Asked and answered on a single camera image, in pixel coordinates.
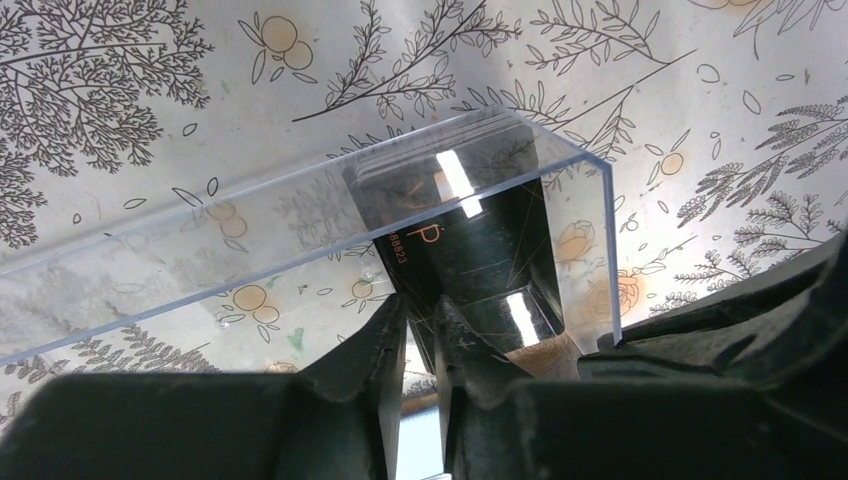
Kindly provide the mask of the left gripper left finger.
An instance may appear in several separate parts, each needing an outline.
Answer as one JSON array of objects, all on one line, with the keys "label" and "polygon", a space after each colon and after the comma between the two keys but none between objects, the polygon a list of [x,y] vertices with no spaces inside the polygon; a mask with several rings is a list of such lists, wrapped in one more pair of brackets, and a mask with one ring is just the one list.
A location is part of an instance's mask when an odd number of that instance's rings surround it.
[{"label": "left gripper left finger", "polygon": [[1,442],[5,479],[392,479],[408,302],[389,296],[295,374],[110,373],[41,388]]}]

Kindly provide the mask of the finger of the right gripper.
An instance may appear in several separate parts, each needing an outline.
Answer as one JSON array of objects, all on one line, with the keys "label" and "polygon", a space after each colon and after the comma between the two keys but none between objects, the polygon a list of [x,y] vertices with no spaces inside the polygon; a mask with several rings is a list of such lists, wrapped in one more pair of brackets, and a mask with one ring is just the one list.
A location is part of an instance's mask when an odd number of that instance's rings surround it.
[{"label": "finger of the right gripper", "polygon": [[847,395],[847,236],[603,336],[585,381],[663,390]]}]

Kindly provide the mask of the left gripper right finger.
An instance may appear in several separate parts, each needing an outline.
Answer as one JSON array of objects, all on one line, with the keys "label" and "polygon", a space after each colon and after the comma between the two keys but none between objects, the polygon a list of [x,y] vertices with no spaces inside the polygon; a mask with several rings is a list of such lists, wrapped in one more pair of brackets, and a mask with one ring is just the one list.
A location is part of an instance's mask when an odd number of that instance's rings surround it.
[{"label": "left gripper right finger", "polygon": [[442,448],[455,479],[843,479],[847,346],[775,386],[628,368],[540,380],[436,310]]}]

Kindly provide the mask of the clear plastic box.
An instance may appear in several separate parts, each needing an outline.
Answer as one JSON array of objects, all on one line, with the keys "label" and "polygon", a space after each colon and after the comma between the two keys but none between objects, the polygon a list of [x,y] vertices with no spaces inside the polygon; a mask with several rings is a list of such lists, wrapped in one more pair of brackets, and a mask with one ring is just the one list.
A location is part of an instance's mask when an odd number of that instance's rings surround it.
[{"label": "clear plastic box", "polygon": [[230,194],[177,192],[173,208],[1,264],[9,364],[274,276],[532,180],[544,233],[570,213],[602,223],[616,266],[611,165],[501,107],[468,112]]}]

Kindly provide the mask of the brown leather card holder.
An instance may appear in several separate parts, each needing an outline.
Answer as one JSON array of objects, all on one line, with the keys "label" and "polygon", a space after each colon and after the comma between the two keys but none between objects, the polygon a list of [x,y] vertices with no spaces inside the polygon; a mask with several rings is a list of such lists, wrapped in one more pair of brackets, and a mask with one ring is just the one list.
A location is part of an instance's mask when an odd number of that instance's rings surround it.
[{"label": "brown leather card holder", "polygon": [[[582,353],[567,333],[507,353],[498,351],[479,335],[473,335],[473,338],[473,342],[478,346],[484,345],[489,351],[493,351],[496,360],[516,365],[533,377],[579,379],[577,360]],[[435,407],[438,404],[436,381],[417,367],[406,370],[405,374],[402,415],[416,414]]]}]

